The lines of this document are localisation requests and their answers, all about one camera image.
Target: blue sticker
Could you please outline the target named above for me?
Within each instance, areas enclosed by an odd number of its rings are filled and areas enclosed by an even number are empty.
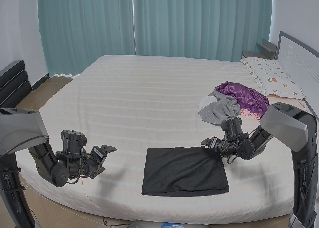
[[[182,224],[164,223],[161,228],[184,228]]]

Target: black cloth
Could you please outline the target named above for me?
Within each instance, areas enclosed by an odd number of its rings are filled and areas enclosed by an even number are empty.
[[[149,148],[143,195],[190,197],[229,192],[221,156],[204,146]]]

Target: black furniture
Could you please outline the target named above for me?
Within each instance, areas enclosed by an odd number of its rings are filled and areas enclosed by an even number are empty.
[[[14,108],[31,90],[23,60],[0,71],[0,108]]]
[[[244,58],[256,57],[265,59],[275,59],[277,47],[273,43],[263,39],[262,43],[256,43],[260,47],[260,53],[243,51],[242,55]]]

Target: gray clothing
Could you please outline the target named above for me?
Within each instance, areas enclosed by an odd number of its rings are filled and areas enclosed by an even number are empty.
[[[204,122],[220,125],[223,121],[240,115],[240,106],[232,96],[227,96],[214,90],[210,96],[216,96],[217,101],[202,108],[198,114]]]

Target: floral pillow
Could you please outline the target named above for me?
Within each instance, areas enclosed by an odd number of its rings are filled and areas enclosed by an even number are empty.
[[[303,99],[301,88],[289,77],[282,66],[274,59],[241,59],[265,96],[274,94],[284,98]]]

